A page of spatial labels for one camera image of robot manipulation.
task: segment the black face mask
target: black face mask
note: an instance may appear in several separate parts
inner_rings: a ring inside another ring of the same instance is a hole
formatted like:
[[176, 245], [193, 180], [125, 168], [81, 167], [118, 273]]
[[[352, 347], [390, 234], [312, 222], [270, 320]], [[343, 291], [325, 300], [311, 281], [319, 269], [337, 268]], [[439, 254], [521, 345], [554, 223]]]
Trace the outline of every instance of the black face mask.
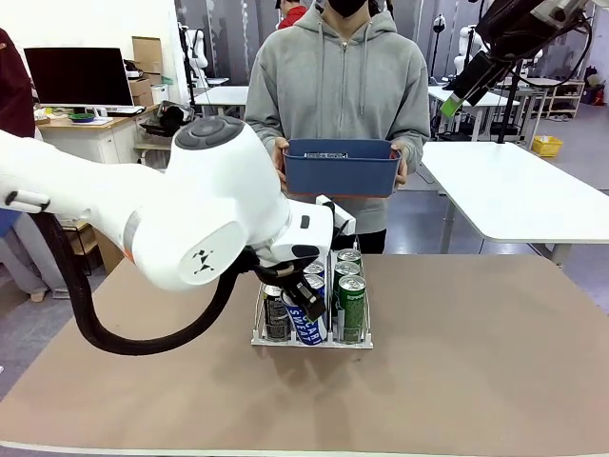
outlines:
[[327, 2], [342, 17], [349, 17], [360, 10], [365, 0], [327, 0]]

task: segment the hand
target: hand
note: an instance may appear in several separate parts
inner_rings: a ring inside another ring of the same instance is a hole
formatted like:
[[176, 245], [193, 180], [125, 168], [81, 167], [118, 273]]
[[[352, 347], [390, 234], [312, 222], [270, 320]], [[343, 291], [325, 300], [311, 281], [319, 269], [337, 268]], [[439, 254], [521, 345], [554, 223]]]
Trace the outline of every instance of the hand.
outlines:
[[275, 138], [275, 145], [273, 146], [273, 165], [279, 175], [279, 180], [282, 182], [282, 191], [287, 190], [287, 182], [285, 180], [285, 164], [284, 164], [284, 151], [289, 148], [289, 143], [282, 137]]
[[396, 184], [394, 186], [394, 190], [398, 190], [400, 186], [406, 184], [406, 175], [408, 174], [408, 165], [406, 164], [405, 152], [407, 151], [406, 145], [404, 143], [396, 143], [395, 145], [391, 145], [391, 150], [395, 150], [402, 155], [402, 161], [400, 162], [400, 166], [398, 167], [398, 175], [396, 176]]

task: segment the pocari sweat can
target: pocari sweat can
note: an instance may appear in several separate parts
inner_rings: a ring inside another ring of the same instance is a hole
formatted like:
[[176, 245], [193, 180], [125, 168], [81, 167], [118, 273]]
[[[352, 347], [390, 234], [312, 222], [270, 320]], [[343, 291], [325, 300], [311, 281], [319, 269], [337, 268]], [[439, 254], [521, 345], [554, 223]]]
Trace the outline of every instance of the pocari sweat can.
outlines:
[[285, 309], [287, 309], [294, 329], [298, 334], [298, 338], [303, 344], [307, 346], [317, 346], [327, 339], [327, 328], [323, 316], [317, 321], [311, 322], [309, 318], [306, 317], [305, 312], [294, 305], [294, 302], [290, 300], [285, 292], [282, 293], [282, 299], [284, 300]]

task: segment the black pants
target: black pants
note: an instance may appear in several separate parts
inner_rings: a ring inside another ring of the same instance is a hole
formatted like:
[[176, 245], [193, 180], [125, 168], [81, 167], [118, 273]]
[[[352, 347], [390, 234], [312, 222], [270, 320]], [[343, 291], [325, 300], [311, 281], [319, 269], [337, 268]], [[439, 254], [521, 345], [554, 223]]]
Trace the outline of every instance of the black pants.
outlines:
[[[387, 230], [377, 231], [375, 233], [364, 233], [357, 235], [360, 239], [360, 249], [362, 254], [382, 254], [384, 251], [384, 240], [387, 236]], [[341, 236], [333, 244], [332, 248], [335, 250], [353, 248], [353, 242], [355, 241], [355, 235], [353, 236]]]

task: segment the blue plastic bin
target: blue plastic bin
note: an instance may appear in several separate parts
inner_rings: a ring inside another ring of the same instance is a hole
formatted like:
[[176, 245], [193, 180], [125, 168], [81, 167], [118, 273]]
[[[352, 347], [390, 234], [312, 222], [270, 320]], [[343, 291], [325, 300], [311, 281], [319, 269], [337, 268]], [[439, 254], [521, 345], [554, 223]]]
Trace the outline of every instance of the blue plastic bin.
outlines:
[[388, 197], [402, 157], [384, 140], [292, 140], [284, 160], [291, 193]]

